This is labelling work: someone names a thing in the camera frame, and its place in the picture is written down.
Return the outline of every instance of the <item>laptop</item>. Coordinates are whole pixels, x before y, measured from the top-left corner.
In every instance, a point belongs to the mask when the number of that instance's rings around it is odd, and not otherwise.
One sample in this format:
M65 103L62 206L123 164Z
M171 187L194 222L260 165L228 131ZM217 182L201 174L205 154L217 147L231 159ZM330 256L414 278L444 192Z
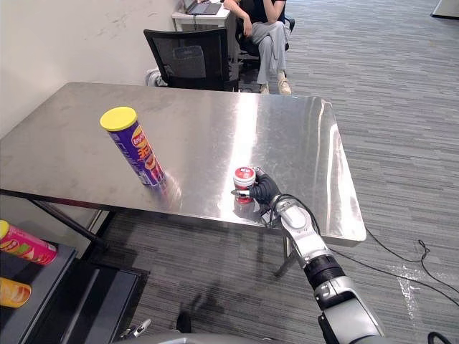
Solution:
M197 0L184 0L185 13L192 16L206 14L215 15L220 10L222 4L212 4L210 2L202 2L198 4Z

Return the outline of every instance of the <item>gray pants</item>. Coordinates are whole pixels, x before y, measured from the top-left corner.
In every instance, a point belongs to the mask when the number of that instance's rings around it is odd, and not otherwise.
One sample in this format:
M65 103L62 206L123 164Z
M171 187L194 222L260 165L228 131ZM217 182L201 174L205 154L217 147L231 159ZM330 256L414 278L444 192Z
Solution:
M253 23L252 42L260 51L260 71L257 83L267 84L270 71L285 70L285 44L290 37L290 29L281 21L274 24Z

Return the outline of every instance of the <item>silver robot arm segment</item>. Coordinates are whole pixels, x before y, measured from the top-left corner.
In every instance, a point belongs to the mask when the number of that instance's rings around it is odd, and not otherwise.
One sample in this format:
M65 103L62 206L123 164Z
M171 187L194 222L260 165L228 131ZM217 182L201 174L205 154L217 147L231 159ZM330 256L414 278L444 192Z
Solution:
M295 199L282 198L275 202L275 198L271 203L275 203L284 235L289 238L292 254L296 255L322 310L318 322L326 342L390 343L384 338L380 320L314 230L308 212L299 207Z

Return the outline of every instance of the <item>small red can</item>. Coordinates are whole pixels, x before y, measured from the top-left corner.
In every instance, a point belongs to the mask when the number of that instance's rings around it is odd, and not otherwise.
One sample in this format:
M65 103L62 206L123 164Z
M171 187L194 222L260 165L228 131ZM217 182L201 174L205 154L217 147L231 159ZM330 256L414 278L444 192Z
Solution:
M248 166L236 168L235 174L232 177L235 182L235 187L238 190L248 190L255 182L255 170ZM240 204L247 204L253 201L251 197L237 197L236 201Z

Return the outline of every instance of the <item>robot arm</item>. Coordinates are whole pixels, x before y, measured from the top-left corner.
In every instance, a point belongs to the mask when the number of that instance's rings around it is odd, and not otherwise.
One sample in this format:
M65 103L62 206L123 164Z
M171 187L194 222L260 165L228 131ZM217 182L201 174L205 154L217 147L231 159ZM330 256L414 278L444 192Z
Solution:
M281 196L275 182L261 168L255 171L257 184L247 191L233 193L253 197L280 216L284 235L293 246L292 254L305 272L322 310L318 323L327 344L390 343L384 337L380 320L314 230L309 213L295 199Z

